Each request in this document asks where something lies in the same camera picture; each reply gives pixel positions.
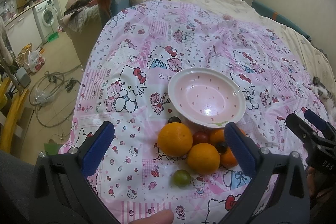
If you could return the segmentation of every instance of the screw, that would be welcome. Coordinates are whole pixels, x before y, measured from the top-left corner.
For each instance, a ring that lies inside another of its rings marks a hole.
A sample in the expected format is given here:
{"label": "screw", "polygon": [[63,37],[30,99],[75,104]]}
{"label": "screw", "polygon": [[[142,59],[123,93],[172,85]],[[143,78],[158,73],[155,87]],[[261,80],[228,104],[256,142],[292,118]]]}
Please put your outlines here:
{"label": "screw", "polygon": [[41,152],[39,153],[39,157],[40,157],[40,158],[44,158],[46,155],[47,155],[47,152],[46,152],[46,151],[41,151]]}
{"label": "screw", "polygon": [[69,153],[70,153],[70,154],[76,154],[77,151],[78,151],[78,148],[77,148],[77,147],[71,147],[71,148],[69,149]]}
{"label": "screw", "polygon": [[269,149],[267,147],[262,147],[260,148],[260,152],[266,155],[269,153]]}
{"label": "screw", "polygon": [[299,154],[297,151],[292,151],[291,155],[292,155],[294,158],[299,158],[299,157],[300,157],[300,154]]}

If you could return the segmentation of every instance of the kitchen cabinet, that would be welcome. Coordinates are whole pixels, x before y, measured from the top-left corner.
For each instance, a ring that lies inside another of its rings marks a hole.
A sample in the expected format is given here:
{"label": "kitchen cabinet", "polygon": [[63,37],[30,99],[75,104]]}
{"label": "kitchen cabinet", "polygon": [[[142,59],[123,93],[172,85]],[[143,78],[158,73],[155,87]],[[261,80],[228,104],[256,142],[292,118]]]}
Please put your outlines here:
{"label": "kitchen cabinet", "polygon": [[13,52],[18,56],[24,46],[32,43],[32,50],[42,44],[40,33],[37,29],[33,9],[29,9],[5,27],[9,43]]}

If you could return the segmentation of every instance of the washing machine door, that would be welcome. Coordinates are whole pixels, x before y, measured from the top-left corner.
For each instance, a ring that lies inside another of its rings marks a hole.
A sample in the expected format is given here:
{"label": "washing machine door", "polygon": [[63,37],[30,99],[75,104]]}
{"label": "washing machine door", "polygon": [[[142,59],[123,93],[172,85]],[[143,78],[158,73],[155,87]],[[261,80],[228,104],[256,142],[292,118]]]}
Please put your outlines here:
{"label": "washing machine door", "polygon": [[42,14],[42,23],[46,27],[50,27],[55,22],[55,18],[53,15],[53,9],[51,7],[46,7]]}

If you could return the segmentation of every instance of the pink patterned bedsheet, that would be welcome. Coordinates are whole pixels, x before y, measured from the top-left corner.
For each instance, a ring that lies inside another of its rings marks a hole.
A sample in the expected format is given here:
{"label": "pink patterned bedsheet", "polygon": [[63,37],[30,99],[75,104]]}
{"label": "pink patterned bedsheet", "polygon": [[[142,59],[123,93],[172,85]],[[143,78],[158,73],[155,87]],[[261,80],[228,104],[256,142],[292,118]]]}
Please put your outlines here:
{"label": "pink patterned bedsheet", "polygon": [[[180,116],[170,102],[168,82],[194,66],[218,70],[241,87],[247,106],[238,126],[273,153],[297,150],[302,159],[307,156],[285,125],[289,113],[303,118],[310,108],[327,119],[310,90],[310,76],[272,30],[183,2],[154,0],[121,11],[91,52],[70,139],[60,153],[80,146],[103,121],[114,124],[115,140],[88,180],[122,224],[162,209],[175,213],[174,223],[218,222],[250,181],[239,166],[199,176],[185,157],[168,157],[156,144],[169,117]],[[207,130],[188,124],[194,131]],[[178,169],[193,177],[183,189],[171,182]]]}

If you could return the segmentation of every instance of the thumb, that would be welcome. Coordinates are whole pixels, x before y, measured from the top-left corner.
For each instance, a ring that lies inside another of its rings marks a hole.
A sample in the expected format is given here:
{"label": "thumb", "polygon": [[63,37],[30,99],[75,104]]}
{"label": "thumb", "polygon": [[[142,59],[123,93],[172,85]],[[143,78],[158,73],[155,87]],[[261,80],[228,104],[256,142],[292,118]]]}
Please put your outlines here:
{"label": "thumb", "polygon": [[134,220],[129,224],[172,224],[173,220],[173,212],[171,210],[163,210],[150,217]]}

